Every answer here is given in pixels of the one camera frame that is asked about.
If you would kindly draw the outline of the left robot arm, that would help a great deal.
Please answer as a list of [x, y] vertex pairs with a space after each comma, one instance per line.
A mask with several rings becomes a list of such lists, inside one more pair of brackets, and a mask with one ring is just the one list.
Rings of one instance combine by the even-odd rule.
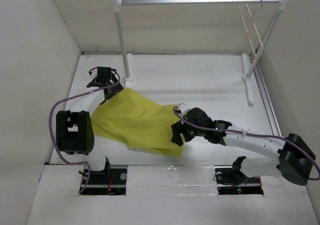
[[58, 111], [55, 119], [55, 147], [60, 153], [76, 157], [73, 165], [84, 165], [82, 172], [86, 181], [107, 183], [111, 179], [111, 165], [107, 157], [95, 147], [95, 135], [91, 118], [96, 108], [113, 98], [124, 88], [117, 70], [111, 67], [95, 67], [89, 71], [96, 76], [90, 81], [87, 91], [69, 97], [78, 99], [68, 110]]

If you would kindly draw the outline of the beige plastic hanger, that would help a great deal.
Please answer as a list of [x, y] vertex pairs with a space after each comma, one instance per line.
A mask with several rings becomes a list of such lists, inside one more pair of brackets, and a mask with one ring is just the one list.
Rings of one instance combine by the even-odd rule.
[[253, 57], [257, 60], [262, 56], [264, 51], [263, 41], [254, 19], [256, 12], [261, 10], [264, 6], [262, 0], [259, 1], [262, 3], [262, 5], [254, 12], [251, 11], [250, 6], [247, 3], [244, 5], [237, 5], [238, 13], [247, 36], [248, 43], [252, 50]]

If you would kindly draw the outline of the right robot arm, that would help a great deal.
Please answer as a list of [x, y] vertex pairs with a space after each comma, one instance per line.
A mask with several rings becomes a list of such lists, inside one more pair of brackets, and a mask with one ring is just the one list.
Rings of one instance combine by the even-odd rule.
[[258, 159], [244, 155], [237, 157], [230, 170], [233, 186], [257, 176], [281, 176], [299, 186], [320, 179], [311, 177], [312, 169], [320, 169], [316, 155], [295, 133], [287, 137], [252, 133], [229, 121], [212, 120], [202, 109], [189, 109], [183, 103], [172, 110], [179, 118], [171, 125], [174, 144], [181, 147], [196, 137], [202, 137], [211, 144], [241, 148], [263, 156]]

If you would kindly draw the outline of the yellow trousers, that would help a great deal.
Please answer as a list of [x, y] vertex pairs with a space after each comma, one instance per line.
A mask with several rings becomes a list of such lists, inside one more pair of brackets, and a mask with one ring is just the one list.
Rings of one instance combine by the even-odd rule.
[[180, 157], [183, 146], [171, 141], [171, 126], [179, 121], [173, 108], [174, 104], [160, 105], [131, 88], [124, 88], [95, 109], [91, 116], [93, 132], [134, 150]]

